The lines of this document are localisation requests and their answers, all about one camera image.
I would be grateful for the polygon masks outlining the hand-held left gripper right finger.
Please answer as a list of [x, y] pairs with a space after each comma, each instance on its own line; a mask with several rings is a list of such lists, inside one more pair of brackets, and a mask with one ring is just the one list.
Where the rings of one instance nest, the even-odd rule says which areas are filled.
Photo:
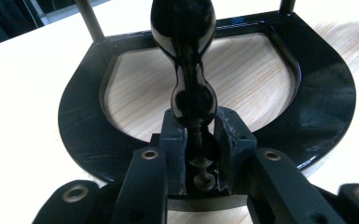
[[214, 118], [214, 138], [219, 146], [218, 183], [230, 195], [245, 192], [243, 165], [254, 153], [257, 140], [232, 109], [219, 106]]

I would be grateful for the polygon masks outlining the black metal rack post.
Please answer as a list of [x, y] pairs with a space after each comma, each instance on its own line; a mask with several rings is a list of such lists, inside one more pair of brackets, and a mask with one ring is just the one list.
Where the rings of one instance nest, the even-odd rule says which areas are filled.
[[296, 0], [281, 0], [279, 13], [282, 15], [291, 15], [294, 12]]
[[89, 0], [75, 0], [76, 6], [85, 22], [92, 41], [94, 43], [102, 43], [105, 41], [103, 30], [95, 16], [93, 8]]

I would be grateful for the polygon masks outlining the black glossy spindle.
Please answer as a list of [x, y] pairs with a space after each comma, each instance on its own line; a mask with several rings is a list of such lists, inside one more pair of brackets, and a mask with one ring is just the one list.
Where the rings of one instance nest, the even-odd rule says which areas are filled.
[[209, 191], [215, 177], [208, 172], [213, 161], [205, 155], [204, 137], [214, 119], [217, 99], [204, 77], [202, 58], [215, 35], [213, 4], [211, 0], [153, 0], [150, 21], [152, 36], [174, 65], [176, 85], [171, 107], [187, 130], [188, 162], [199, 170], [194, 185]]

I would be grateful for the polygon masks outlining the dark curtain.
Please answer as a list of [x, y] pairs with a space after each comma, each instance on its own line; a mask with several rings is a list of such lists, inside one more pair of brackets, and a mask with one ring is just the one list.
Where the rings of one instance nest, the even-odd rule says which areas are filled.
[[32, 0], [0, 0], [0, 43], [43, 26]]

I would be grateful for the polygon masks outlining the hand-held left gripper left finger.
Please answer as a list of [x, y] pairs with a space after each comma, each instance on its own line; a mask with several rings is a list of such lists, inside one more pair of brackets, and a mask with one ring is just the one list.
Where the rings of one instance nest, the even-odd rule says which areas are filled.
[[168, 194], [186, 193], [186, 129], [175, 119], [171, 109], [164, 113], [159, 147], [167, 158]]

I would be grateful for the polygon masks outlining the black glossy rack base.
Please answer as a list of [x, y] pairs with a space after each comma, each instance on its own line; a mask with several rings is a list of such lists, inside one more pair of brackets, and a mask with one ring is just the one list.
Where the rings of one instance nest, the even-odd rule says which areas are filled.
[[[338, 55], [296, 13], [277, 11], [218, 21], [220, 38], [261, 33], [282, 54], [296, 80], [289, 106], [271, 123], [252, 132], [256, 147], [277, 149], [308, 175], [339, 143], [349, 129], [356, 104], [352, 73]], [[156, 46], [148, 31], [108, 36], [90, 46], [66, 86], [59, 107], [60, 135], [70, 156], [85, 171], [106, 182], [119, 182], [127, 173], [134, 151], [143, 140], [122, 132], [102, 105], [110, 73], [120, 55]], [[169, 195], [175, 211], [209, 212], [246, 204], [246, 194]]]

